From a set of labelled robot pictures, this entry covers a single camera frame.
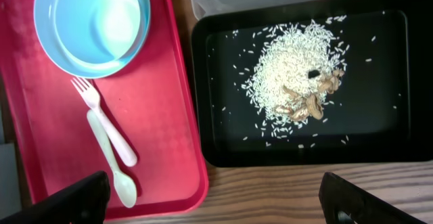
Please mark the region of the pink plastic fork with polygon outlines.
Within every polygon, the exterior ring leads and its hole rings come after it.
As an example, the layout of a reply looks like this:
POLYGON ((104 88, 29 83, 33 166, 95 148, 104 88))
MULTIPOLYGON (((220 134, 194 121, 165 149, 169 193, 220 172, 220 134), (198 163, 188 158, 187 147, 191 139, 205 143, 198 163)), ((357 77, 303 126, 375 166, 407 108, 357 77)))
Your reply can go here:
POLYGON ((97 89, 88 80, 81 77, 73 77, 71 83, 84 102, 95 113, 123 163, 129 167, 135 166, 138 162, 138 157, 134 153, 132 147, 127 143, 125 138, 120 134, 102 110, 101 96, 97 89))

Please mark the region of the white plastic spoon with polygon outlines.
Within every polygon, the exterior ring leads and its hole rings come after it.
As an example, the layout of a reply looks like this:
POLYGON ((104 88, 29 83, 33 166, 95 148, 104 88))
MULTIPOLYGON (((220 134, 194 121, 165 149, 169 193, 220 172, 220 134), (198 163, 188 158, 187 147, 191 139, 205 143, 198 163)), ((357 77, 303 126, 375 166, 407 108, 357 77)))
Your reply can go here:
POLYGON ((117 196, 125 207, 134 207, 137 201, 135 182, 119 168, 108 135, 92 110, 87 112, 87 120, 113 173, 114 189, 117 196))

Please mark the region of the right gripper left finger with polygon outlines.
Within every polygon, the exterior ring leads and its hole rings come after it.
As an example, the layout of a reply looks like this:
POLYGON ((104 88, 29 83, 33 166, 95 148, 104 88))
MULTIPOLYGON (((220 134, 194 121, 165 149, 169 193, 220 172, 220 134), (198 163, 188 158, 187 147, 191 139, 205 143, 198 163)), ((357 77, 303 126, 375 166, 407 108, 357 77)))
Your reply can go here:
POLYGON ((102 224, 110 200, 108 175, 98 171, 16 214, 1 224, 102 224))

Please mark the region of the light blue bowl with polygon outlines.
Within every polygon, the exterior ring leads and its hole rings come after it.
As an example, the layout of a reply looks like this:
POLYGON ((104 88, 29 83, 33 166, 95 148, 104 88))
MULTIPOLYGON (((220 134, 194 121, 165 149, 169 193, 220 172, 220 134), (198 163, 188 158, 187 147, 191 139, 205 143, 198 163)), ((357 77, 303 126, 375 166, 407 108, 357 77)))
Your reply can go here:
POLYGON ((55 28, 76 59, 102 64, 121 58, 139 33, 138 0, 57 0, 55 28))

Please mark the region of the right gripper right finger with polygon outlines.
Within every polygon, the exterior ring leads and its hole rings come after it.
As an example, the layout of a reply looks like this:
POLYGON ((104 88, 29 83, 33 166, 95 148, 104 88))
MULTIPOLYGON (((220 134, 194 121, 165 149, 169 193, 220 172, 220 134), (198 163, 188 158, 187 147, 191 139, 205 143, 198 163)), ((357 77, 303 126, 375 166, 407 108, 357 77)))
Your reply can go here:
POLYGON ((331 172, 323 175, 319 201, 327 224, 425 224, 331 172))

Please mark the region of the red serving tray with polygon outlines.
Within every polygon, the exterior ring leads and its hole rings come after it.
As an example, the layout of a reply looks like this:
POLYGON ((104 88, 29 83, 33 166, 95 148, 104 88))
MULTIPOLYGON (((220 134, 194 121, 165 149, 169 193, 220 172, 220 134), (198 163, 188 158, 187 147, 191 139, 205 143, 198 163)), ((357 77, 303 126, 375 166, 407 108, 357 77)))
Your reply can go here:
MULTIPOLYGON (((117 195, 109 221, 187 212, 208 190, 171 0, 150 0, 150 31, 124 70, 95 80, 104 109, 129 141, 138 163, 132 208, 117 195)), ((33 202, 108 163, 87 122, 87 106, 70 75, 45 54, 35 31, 34 0, 1 0, 1 75, 33 202)))

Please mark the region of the light blue plate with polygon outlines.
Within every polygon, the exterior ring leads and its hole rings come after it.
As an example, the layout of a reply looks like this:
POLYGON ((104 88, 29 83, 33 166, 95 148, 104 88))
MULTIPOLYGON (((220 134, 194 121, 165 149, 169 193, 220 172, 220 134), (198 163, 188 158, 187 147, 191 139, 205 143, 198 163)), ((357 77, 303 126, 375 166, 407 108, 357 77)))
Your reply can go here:
POLYGON ((141 11, 139 33, 130 50, 121 58, 102 64, 91 64, 76 59, 62 45, 55 28, 55 8, 57 0, 35 0, 34 23, 38 40, 50 58, 61 70, 68 74, 98 79, 110 76, 122 70, 129 64, 145 43, 150 29, 151 3, 150 0, 138 0, 141 11))

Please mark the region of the grey dishwasher rack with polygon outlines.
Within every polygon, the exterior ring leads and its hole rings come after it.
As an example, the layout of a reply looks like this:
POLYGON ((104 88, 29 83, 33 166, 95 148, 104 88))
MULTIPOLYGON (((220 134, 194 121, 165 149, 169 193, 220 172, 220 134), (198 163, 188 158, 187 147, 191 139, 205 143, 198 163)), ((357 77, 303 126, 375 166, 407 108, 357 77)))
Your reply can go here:
POLYGON ((16 151, 13 143, 6 142, 1 111, 1 219, 22 210, 16 151))

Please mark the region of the rice and food scraps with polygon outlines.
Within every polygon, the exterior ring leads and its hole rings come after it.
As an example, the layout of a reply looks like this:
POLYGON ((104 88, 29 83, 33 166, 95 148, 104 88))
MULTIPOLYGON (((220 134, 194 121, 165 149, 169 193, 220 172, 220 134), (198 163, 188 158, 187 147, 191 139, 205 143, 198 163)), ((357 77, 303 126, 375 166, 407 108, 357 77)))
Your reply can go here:
POLYGON ((405 25, 391 11, 209 35, 215 144, 246 151, 326 136, 346 144, 395 131, 405 119, 405 25))

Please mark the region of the black waste tray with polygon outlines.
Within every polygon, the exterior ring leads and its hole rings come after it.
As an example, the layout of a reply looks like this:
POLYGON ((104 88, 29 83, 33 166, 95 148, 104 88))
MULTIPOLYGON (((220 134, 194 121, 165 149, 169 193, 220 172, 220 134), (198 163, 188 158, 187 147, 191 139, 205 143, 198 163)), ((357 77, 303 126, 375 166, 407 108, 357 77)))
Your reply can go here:
POLYGON ((202 153, 217 167, 432 159, 432 0, 317 0, 201 19, 191 36, 202 153), (248 98, 269 33, 324 24, 346 72, 324 117, 281 129, 248 98))

